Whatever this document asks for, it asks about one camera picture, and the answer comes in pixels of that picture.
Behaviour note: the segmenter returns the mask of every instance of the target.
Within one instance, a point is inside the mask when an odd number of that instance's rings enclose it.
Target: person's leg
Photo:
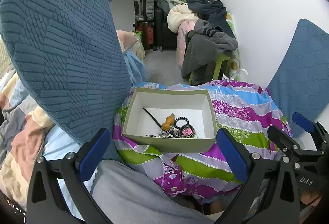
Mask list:
[[[117,161],[99,163],[92,196],[114,224],[213,223],[203,214],[176,204],[152,179]]]

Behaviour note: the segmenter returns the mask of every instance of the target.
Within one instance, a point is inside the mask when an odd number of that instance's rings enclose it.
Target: black stick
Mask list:
[[[152,119],[154,120],[155,123],[157,123],[157,125],[159,126],[159,128],[162,129],[162,126],[161,126],[160,123],[155,119],[155,117],[152,116],[151,113],[150,113],[149,111],[147,111],[145,108],[143,108],[143,109],[144,109],[144,111],[145,111],[150,117],[152,117]]]

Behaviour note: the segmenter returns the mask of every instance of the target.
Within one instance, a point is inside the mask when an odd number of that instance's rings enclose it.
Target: open cardboard box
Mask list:
[[[195,129],[193,139],[155,138],[159,127],[143,110],[147,109],[160,124],[172,113],[175,118],[186,117]],[[182,126],[185,121],[178,121]],[[216,120],[213,105],[207,90],[170,91],[151,88],[136,88],[130,102],[123,135],[139,145],[151,145],[160,152],[203,153],[216,141]]]

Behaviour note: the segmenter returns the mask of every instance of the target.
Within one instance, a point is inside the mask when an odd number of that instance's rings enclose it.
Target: metal bolt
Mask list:
[[[259,153],[252,153],[251,156],[252,156],[253,159],[256,159],[256,160],[258,160],[258,159],[261,158],[261,156],[259,155]]]
[[[69,152],[69,153],[66,155],[66,158],[67,158],[67,159],[72,159],[74,156],[75,156],[75,153],[73,153],[73,152]]]
[[[37,158],[37,163],[42,163],[44,160],[44,157],[43,156],[40,156]]]
[[[289,158],[287,158],[286,156],[282,157],[282,160],[285,162],[285,163],[289,163]]]

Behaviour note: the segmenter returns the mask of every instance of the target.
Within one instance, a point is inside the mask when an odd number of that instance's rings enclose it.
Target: green stool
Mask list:
[[[223,53],[220,56],[218,56],[218,58],[215,60],[216,67],[215,67],[215,71],[213,72],[213,80],[218,80],[219,72],[220,72],[220,69],[222,67],[223,61],[226,61],[226,60],[229,60],[229,59],[230,59],[230,57],[228,57],[227,55],[225,55]],[[230,62],[228,61],[227,65],[226,65],[226,68],[225,68],[225,71],[224,71],[225,74],[228,71],[229,65],[230,65]],[[194,72],[192,72],[191,75],[190,75],[189,85],[191,85],[193,77],[194,77]]]

